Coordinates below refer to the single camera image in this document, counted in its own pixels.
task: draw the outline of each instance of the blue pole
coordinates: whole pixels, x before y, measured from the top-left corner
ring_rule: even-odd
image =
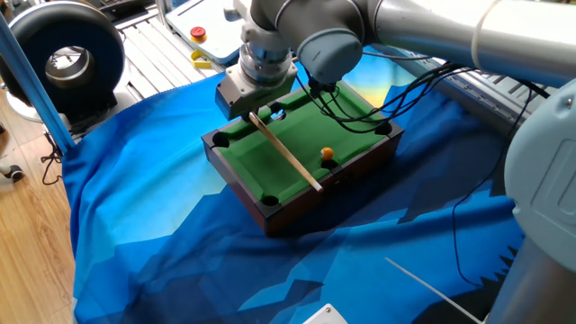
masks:
[[[52,138],[56,141],[63,154],[74,147],[74,141],[60,119],[54,104],[48,97],[38,76],[34,73],[30,62],[22,51],[20,44],[12,35],[4,17],[0,18],[0,55],[18,80],[18,83],[36,108],[42,121],[48,127]]]

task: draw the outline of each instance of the white cable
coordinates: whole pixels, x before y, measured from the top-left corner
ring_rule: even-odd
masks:
[[[458,305],[457,303],[453,302],[450,298],[446,297],[443,293],[439,292],[436,288],[432,287],[431,285],[424,282],[424,280],[416,277],[410,271],[404,269],[394,261],[390,260],[388,257],[385,257],[386,261],[390,262],[393,266],[399,268],[404,274],[409,275],[412,279],[416,280],[417,282],[423,284],[426,288],[431,290],[433,293],[437,294],[438,296],[442,297],[443,300],[447,301],[450,305],[454,306],[457,310],[461,311],[462,314],[466,315],[470,320],[473,320],[476,324],[482,324],[483,322],[479,319],[476,319],[468,310],[462,308],[462,306]]]
[[[490,5],[488,10],[486,10],[486,13],[484,13],[482,18],[478,21],[478,24],[476,24],[476,29],[474,30],[474,35],[472,36],[472,46],[470,48],[470,51],[472,53],[472,62],[474,63],[474,65],[478,69],[483,69],[482,66],[480,65],[480,59],[478,58],[478,43],[480,42],[480,32],[482,31],[482,26],[484,25],[484,21],[486,20],[486,17],[488,17],[488,14],[492,11],[492,9],[494,9],[494,7],[500,1],[502,1],[502,0],[495,0]]]

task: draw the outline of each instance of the blue cloth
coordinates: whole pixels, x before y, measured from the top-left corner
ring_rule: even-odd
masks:
[[[78,323],[302,323],[328,302],[349,323],[465,322],[385,257],[486,313],[522,242],[513,202],[490,181],[457,209],[462,271],[486,290],[457,273],[450,216],[498,135],[433,92],[396,121],[391,166],[307,214],[301,235],[266,238],[203,152],[226,123],[221,78],[137,103],[64,156]]]

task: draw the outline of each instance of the robotic arm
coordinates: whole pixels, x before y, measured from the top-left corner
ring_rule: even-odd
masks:
[[[325,84],[352,70],[363,46],[373,43],[547,86],[561,87],[576,77],[576,6],[510,0],[253,0],[249,10],[243,7],[245,45],[217,97],[229,119],[290,91],[296,72],[290,49]]]

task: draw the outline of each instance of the black cable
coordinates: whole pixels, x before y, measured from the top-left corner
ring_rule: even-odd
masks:
[[[543,88],[539,87],[538,85],[535,85],[534,83],[530,82],[530,81],[526,81],[526,80],[517,80],[520,84],[527,86],[528,89],[534,91],[535,93],[541,95],[544,99],[548,99],[548,97],[550,96],[550,94],[548,94]]]
[[[322,103],[322,106],[320,106],[318,103],[316,103],[316,101],[314,100],[314,98],[312,97],[312,95],[304,88],[303,86],[303,82],[297,77],[297,81],[300,84],[300,86],[302,87],[302,89],[304,90],[304,92],[309,96],[309,98],[316,104],[316,106],[320,109],[321,113],[330,117],[331,119],[333,119],[335,122],[337,122],[342,128],[344,128],[347,131],[353,132],[353,133],[368,133],[368,132],[372,132],[372,131],[376,131],[377,129],[379,129],[380,127],[382,127],[385,123],[389,122],[391,119],[396,118],[398,116],[401,116],[402,114],[406,113],[407,111],[409,111],[411,108],[413,108],[418,101],[424,96],[427,95],[431,89],[436,86],[439,81],[441,81],[442,78],[444,77],[449,77],[450,75],[453,74],[457,74],[457,73],[463,73],[463,72],[468,72],[470,69],[466,69],[466,70],[461,70],[461,71],[455,71],[459,68],[461,68],[462,66],[453,64],[453,63],[447,63],[444,64],[441,67],[437,67],[434,68],[432,70],[429,70],[427,73],[423,74],[422,76],[419,76],[418,78],[416,78],[414,81],[412,81],[412,83],[410,83],[409,86],[407,86],[407,88],[399,95],[397,95],[395,98],[393,98],[392,100],[390,100],[388,103],[384,104],[382,107],[380,108],[374,108],[371,112],[369,112],[368,114],[361,116],[361,117],[352,117],[350,116],[348,113],[346,113],[344,111],[344,109],[339,105],[338,100],[336,100],[336,97],[332,96],[332,100],[331,102],[334,102],[337,105],[337,108],[344,114],[346,115],[348,118],[341,118],[337,115],[334,114],[334,112],[328,107],[328,103],[326,103],[324,101],[323,98],[321,98],[321,96],[319,96],[319,100]],[[306,71],[307,75],[312,78],[312,76],[310,75],[310,73],[308,71]],[[404,104],[404,101],[406,100],[406,96],[408,95],[408,93],[410,93],[412,90],[418,88],[419,86],[422,85],[426,85],[422,91],[420,92],[420,94],[412,99],[410,102]],[[372,115],[374,115],[375,113],[378,113],[379,111],[381,111],[382,109],[384,109],[385,107],[395,103],[396,101],[400,100],[400,102],[397,104],[396,108],[392,111],[392,112],[387,112],[387,113],[391,113],[390,116],[385,117],[379,121],[375,121],[375,120],[367,120],[367,118],[371,117]],[[367,130],[354,130],[351,129],[350,127],[347,127],[344,123],[346,122],[367,122],[367,123],[377,123],[374,127],[367,129]]]
[[[394,104],[395,102],[397,102],[398,100],[400,100],[400,103],[398,103],[397,107],[395,108],[395,110],[393,112],[391,112],[391,115],[389,117],[384,118],[383,120],[381,120],[381,124],[384,124],[385,122],[388,122],[390,119],[395,118],[395,113],[399,110],[404,108],[405,106],[403,105],[404,100],[406,99],[406,96],[408,95],[409,92],[411,92],[412,90],[418,88],[421,85],[427,84],[428,86],[430,85],[430,83],[438,78],[441,77],[445,74],[451,73],[454,70],[461,68],[462,66],[458,66],[454,63],[446,63],[441,67],[436,67],[434,69],[429,70],[428,72],[424,73],[422,76],[419,76],[418,78],[416,78],[414,81],[412,81],[412,83],[410,83],[406,89],[404,90],[404,92],[402,92],[402,94],[397,95],[395,98],[391,99],[388,103],[385,103],[383,106],[381,106],[380,108],[374,108],[371,112],[367,113],[364,116],[361,117],[356,117],[356,118],[341,118],[336,116],[334,113],[330,113],[327,112],[325,107],[321,107],[319,106],[314,100],[313,97],[310,95],[310,93],[308,93],[308,91],[306,91],[306,89],[304,89],[304,91],[306,92],[306,94],[310,97],[310,99],[319,107],[319,109],[322,111],[322,113],[324,115],[327,115],[328,117],[332,118],[333,120],[341,123],[341,122],[370,122],[370,123],[374,123],[376,121],[373,120],[367,120],[367,118],[371,117],[372,115],[374,115],[375,113],[378,113],[379,111],[383,110],[384,108]],[[296,77],[298,82],[300,83],[301,87],[303,88],[303,83],[302,81]],[[412,100],[410,103],[407,104],[407,106],[409,108],[413,107],[413,105],[418,101],[418,100]]]
[[[520,112],[520,114],[518,115],[518,117],[516,118],[516,120],[514,121],[514,124],[512,125],[512,128],[510,128],[510,130],[508,131],[508,134],[506,136],[506,140],[508,140],[508,138],[510,137],[510,135],[512,135],[512,133],[514,132],[514,130],[516,129],[516,127],[518,126],[518,123],[520,122],[520,120],[522,119],[522,115],[524,114],[524,112],[526,111],[527,107],[528,107],[528,103],[530,103],[529,98],[530,96],[532,96],[532,89],[529,90],[530,92],[528,93],[528,98],[526,99],[526,104],[524,105],[524,108],[522,108],[522,111]],[[476,190],[478,190],[478,188],[480,188],[482,185],[484,185],[486,183],[486,181],[488,181],[488,179],[490,179],[494,173],[496,173],[496,170],[498,170],[498,166],[500,165],[500,162],[502,160],[502,158],[504,158],[504,155],[506,154],[506,148],[508,145],[506,145],[506,142],[504,142],[503,146],[502,146],[502,150],[500,151],[500,154],[498,155],[498,159],[496,160],[496,165],[492,168],[492,170],[488,173],[488,175],[486,175],[486,177],[484,177],[482,179],[482,181],[480,181],[466,196],[464,196],[460,201],[458,201],[456,203],[456,205],[454,205],[454,207],[452,208],[452,236],[454,239],[454,254],[456,257],[456,268],[458,269],[458,274],[462,277],[462,279],[464,281],[466,281],[468,284],[471,284],[472,286],[476,287],[476,288],[480,288],[480,289],[487,289],[486,287],[484,287],[481,284],[478,283],[474,283],[472,281],[470,281],[468,278],[466,278],[464,276],[464,274],[462,273],[462,268],[460,267],[460,257],[458,256],[458,243],[457,243],[457,239],[456,239],[456,208],[462,204],[463,202],[465,202],[468,198],[470,198],[470,196],[472,196],[474,194],[474,192]]]
[[[42,162],[42,164],[46,161],[49,161],[48,164],[46,165],[46,169],[44,170],[44,176],[42,177],[42,184],[43,185],[55,185],[58,183],[58,181],[60,179],[62,179],[61,175],[57,175],[56,176],[56,180],[47,183],[46,182],[46,176],[48,175],[48,170],[50,169],[50,166],[52,165],[53,162],[56,161],[56,163],[58,164],[62,164],[62,159],[60,157],[59,154],[59,150],[58,147],[56,146],[56,144],[54,144],[52,142],[52,140],[50,139],[50,136],[48,134],[44,134],[44,136],[46,137],[46,139],[48,140],[48,143],[52,146],[52,153],[50,153],[48,156],[46,157],[41,157],[40,158],[40,162]]]
[[[415,57],[415,58],[406,58],[406,57],[399,57],[394,55],[382,54],[382,53],[374,53],[365,51],[363,52],[365,55],[376,56],[378,58],[386,58],[386,59],[397,59],[397,60],[422,60],[422,59],[432,59],[430,56],[423,56],[423,57]]]

